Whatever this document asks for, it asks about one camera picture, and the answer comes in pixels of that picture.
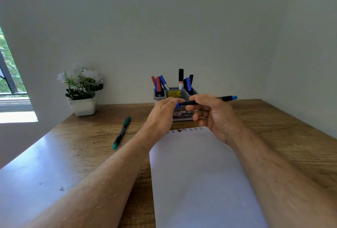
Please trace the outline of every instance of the handwritten label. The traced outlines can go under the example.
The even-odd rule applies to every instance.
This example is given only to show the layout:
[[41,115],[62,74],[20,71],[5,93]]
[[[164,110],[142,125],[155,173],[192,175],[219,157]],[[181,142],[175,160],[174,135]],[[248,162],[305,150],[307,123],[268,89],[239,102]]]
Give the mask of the handwritten label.
[[168,96],[169,97],[181,97],[181,90],[174,90],[174,91],[171,91],[171,92],[168,92]]

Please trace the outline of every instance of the pen stand compartment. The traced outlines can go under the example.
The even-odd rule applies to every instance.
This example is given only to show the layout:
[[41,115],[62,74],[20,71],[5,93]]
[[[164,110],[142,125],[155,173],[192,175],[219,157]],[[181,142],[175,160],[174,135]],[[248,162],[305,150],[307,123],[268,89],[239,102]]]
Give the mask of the pen stand compartment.
[[[194,94],[198,94],[198,92],[192,87],[192,93]],[[188,94],[188,92],[183,89],[183,90],[179,90],[178,87],[170,87],[169,90],[164,90],[164,97],[156,97],[156,90],[153,90],[153,99],[155,101],[159,101],[162,99],[166,99],[168,97],[174,97],[174,98],[181,98],[184,99],[186,101],[189,101],[189,97],[191,96],[190,94]],[[180,107],[174,110],[173,112],[173,121],[177,122],[177,121],[188,121],[188,120],[193,120],[193,111],[186,111],[185,107]]]

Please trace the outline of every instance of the person's left hand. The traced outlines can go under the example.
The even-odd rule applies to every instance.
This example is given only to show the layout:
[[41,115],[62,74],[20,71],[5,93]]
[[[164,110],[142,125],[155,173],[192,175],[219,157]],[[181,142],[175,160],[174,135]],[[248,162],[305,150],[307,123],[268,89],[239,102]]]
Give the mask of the person's left hand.
[[169,131],[172,125],[173,110],[178,102],[184,102],[180,98],[166,98],[158,101],[147,118],[143,128],[151,131],[157,142]]

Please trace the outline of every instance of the person's right arm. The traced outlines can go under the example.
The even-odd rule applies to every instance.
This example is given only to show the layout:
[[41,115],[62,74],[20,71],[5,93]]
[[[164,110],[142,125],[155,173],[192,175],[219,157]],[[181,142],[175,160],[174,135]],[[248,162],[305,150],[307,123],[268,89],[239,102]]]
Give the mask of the person's right arm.
[[337,201],[246,127],[231,105],[209,95],[194,95],[187,106],[237,155],[270,228],[337,227]]

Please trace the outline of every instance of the marker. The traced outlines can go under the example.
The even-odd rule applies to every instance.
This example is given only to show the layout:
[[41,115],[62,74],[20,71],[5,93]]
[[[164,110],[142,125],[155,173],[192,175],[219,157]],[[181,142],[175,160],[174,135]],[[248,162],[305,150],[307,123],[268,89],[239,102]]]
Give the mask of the marker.
[[186,77],[186,84],[187,84],[187,92],[190,95],[192,94],[192,87],[191,87],[191,80],[189,79],[189,77]]
[[158,97],[157,79],[154,79],[154,89],[156,90],[156,97]]
[[156,82],[155,82],[155,80],[154,80],[154,76],[152,76],[151,78],[152,78],[154,87],[156,87]]
[[161,75],[159,78],[160,78],[160,82],[161,82],[161,84],[163,85],[164,89],[165,89],[165,90],[169,90],[169,87],[168,87],[168,85],[167,85],[167,83],[166,83],[164,77]]
[[193,75],[190,75],[189,78],[190,78],[190,80],[191,80],[191,86],[192,86]]
[[161,85],[160,85],[160,78],[159,78],[159,76],[157,76],[156,83],[157,83],[158,97],[162,97],[162,95],[161,95]]
[[186,79],[183,80],[183,84],[184,84],[184,89],[187,91],[187,83],[186,83]]
[[184,87],[184,70],[182,68],[179,69],[179,82],[178,82],[178,87],[179,90],[182,90]]
[[[219,97],[217,99],[221,99],[222,101],[231,101],[234,99],[237,99],[238,96],[225,96],[225,97]],[[177,106],[188,106],[188,105],[198,105],[198,103],[196,103],[195,101],[185,101],[183,103],[177,103]]]
[[129,125],[130,121],[131,121],[131,117],[130,116],[125,119],[125,122],[123,124],[122,129],[121,129],[121,132],[118,134],[118,136],[117,136],[117,138],[116,138],[116,140],[114,142],[114,146],[112,147],[113,150],[115,150],[118,147],[118,144],[121,141],[121,139],[122,139],[122,137],[124,135],[124,132],[125,132],[127,126]]

